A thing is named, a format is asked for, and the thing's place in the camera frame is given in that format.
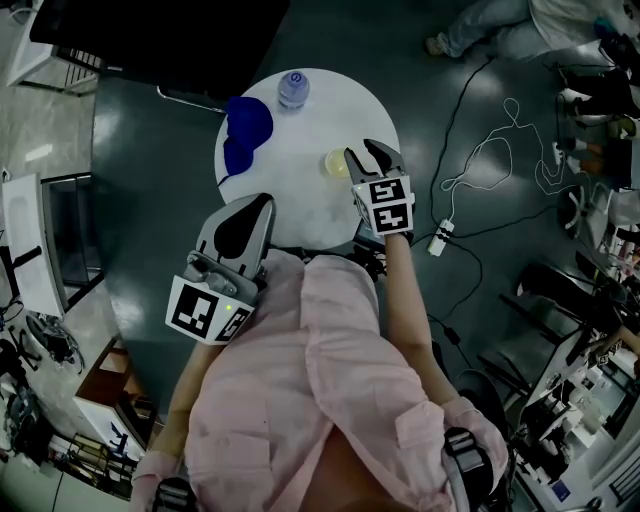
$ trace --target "plastic bottle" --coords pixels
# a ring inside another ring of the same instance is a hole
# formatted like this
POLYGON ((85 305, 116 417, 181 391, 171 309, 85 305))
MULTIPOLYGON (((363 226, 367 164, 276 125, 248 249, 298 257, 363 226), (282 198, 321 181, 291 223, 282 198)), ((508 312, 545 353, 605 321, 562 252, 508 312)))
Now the plastic bottle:
POLYGON ((309 89, 309 79, 301 71, 291 71, 280 79, 278 101, 288 110, 299 110, 309 97, 309 89))

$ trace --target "yellow cup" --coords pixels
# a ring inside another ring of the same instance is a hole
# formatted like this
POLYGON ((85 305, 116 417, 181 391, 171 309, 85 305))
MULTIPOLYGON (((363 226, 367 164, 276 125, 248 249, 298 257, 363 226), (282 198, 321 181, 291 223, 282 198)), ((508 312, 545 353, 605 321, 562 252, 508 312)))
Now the yellow cup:
POLYGON ((324 158, 324 166, 327 172, 335 178, 348 178, 349 168, 347 162, 344 159, 345 148, 337 148, 327 153, 324 158))

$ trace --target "jeans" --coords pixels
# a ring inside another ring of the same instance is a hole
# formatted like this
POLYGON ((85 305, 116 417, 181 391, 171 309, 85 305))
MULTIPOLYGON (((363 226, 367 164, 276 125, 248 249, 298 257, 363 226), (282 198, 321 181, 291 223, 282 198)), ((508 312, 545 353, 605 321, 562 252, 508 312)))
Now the jeans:
POLYGON ((598 76, 567 73, 566 78, 569 89, 591 96, 579 103, 580 115, 619 114, 640 118, 640 109, 633 102, 629 78, 624 71, 616 69, 598 76))
POLYGON ((449 57, 460 57, 489 36, 489 52, 497 57, 532 59, 551 51, 533 23, 529 0, 478 0, 438 34, 438 42, 449 57))

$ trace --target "pink shirt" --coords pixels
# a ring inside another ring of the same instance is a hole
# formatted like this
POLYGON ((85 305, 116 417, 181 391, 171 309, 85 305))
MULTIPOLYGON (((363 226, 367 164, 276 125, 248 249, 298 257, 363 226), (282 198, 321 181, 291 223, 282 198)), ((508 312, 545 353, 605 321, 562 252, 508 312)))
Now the pink shirt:
MULTIPOLYGON (((455 511, 442 466, 444 432, 470 430, 494 470, 498 430, 466 399, 429 401, 416 372, 380 337, 373 283, 358 265, 280 251, 252 326, 211 365, 191 413, 185 466, 205 510, 298 510, 336 426, 389 495, 419 511, 455 511)), ((144 510, 178 461, 149 452, 134 475, 144 510)))

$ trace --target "white round table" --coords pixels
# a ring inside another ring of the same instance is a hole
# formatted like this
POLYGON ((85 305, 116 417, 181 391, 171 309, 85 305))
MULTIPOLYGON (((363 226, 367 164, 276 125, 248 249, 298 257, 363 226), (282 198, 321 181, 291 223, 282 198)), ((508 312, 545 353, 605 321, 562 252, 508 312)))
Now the white round table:
MULTIPOLYGON (((278 104, 278 82, 288 71, 265 78, 244 93, 269 107, 273 135, 254 152, 252 166, 227 179, 220 193, 226 203, 258 192, 271 194, 276 202, 273 244, 328 249, 351 240, 360 217, 351 180, 326 171, 326 154, 350 147, 365 169, 377 170, 363 139, 375 139, 396 150, 400 144, 389 114, 362 85, 332 71, 301 71, 309 78, 311 90, 300 111, 289 112, 278 104)), ((225 118, 216 141, 218 183, 227 176, 223 150, 227 126, 225 118)))

